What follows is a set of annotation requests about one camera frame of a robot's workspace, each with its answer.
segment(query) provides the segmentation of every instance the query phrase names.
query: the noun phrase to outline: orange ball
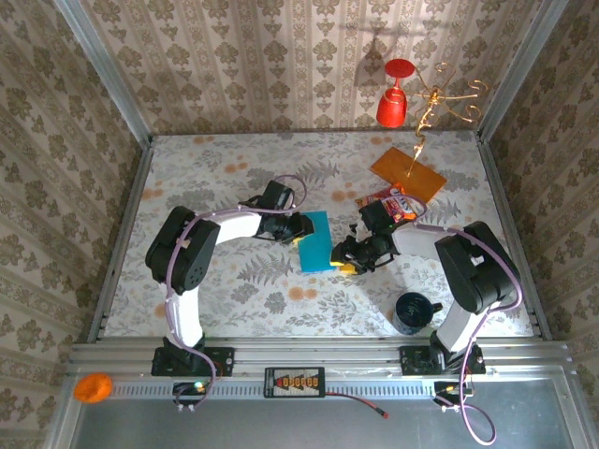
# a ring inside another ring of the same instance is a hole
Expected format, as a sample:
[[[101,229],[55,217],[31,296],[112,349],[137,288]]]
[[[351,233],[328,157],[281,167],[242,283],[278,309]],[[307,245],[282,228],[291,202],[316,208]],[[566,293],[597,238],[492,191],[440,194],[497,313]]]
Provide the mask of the orange ball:
[[[73,397],[86,404],[94,404],[106,399],[111,392],[112,379],[108,374],[95,372],[85,376],[77,383]]]

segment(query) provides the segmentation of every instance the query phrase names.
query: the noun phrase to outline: gray floor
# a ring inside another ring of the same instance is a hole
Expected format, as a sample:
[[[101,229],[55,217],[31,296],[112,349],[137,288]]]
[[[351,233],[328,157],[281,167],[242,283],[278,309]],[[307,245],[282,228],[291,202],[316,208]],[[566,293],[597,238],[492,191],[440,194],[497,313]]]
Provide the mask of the gray floor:
[[[518,449],[572,447],[551,384],[476,385],[498,430],[492,446]],[[75,448],[136,449],[378,449],[479,448],[459,414],[441,413],[428,400],[384,400],[382,419],[344,399],[214,400],[195,413],[177,413],[165,400],[109,400],[86,406]],[[489,431],[473,414],[481,436]]]

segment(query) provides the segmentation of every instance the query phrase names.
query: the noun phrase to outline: blue sponge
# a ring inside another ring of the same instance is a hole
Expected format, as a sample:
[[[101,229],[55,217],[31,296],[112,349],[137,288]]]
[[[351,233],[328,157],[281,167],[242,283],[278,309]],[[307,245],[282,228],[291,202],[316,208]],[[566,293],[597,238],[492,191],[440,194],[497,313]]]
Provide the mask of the blue sponge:
[[[330,237],[329,217],[323,210],[304,212],[314,225],[314,233],[298,242],[299,264],[304,273],[331,271],[336,267],[330,264],[333,240]]]

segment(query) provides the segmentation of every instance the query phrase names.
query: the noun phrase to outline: gold wire sculpture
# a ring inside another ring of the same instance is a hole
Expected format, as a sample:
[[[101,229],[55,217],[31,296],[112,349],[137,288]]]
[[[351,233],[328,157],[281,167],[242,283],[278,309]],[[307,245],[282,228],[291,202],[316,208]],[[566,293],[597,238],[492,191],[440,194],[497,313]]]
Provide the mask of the gold wire sculpture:
[[[479,92],[470,95],[446,96],[444,95],[444,90],[447,87],[447,84],[449,84],[449,82],[456,75],[456,67],[446,62],[437,63],[434,66],[434,69],[437,71],[437,73],[441,75],[444,75],[445,73],[447,73],[448,69],[451,69],[451,75],[446,79],[446,82],[441,87],[439,87],[436,84],[433,84],[432,87],[429,87],[427,83],[424,82],[424,79],[422,78],[422,75],[420,74],[418,68],[415,67],[415,69],[416,74],[420,78],[420,82],[422,82],[422,85],[424,86],[424,90],[422,92],[405,92],[405,94],[416,95],[422,98],[426,98],[427,104],[419,110],[417,110],[414,114],[417,117],[418,113],[424,110],[424,112],[420,116],[420,119],[418,120],[418,125],[416,126],[416,137],[419,138],[420,141],[414,146],[414,158],[412,159],[412,164],[410,165],[410,168],[407,172],[408,178],[410,177],[410,174],[412,173],[412,168],[414,168],[414,163],[416,162],[416,159],[419,157],[419,155],[422,153],[422,150],[424,149],[424,144],[427,140],[427,138],[422,134],[422,131],[424,129],[431,128],[439,123],[439,117],[434,112],[436,107],[441,106],[445,108],[446,112],[455,115],[456,117],[458,117],[461,120],[464,120],[465,122],[476,122],[482,116],[482,111],[477,105],[474,104],[474,102],[471,102],[469,105],[466,106],[466,115],[464,116],[458,114],[458,112],[446,105],[446,101],[465,99],[474,100],[476,98],[480,98],[489,89],[489,86],[485,84],[483,81],[471,80],[468,81],[468,87]]]

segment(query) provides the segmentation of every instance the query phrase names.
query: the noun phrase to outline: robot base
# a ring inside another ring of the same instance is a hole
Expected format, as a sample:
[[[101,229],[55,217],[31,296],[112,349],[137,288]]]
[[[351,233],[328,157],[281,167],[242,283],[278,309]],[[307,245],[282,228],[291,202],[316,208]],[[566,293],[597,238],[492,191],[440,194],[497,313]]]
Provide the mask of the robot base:
[[[454,357],[442,367],[433,355],[432,346],[402,346],[400,360],[404,376],[435,376],[440,374],[460,374],[462,357]],[[486,374],[483,352],[474,345],[468,356],[468,369],[472,374]]]

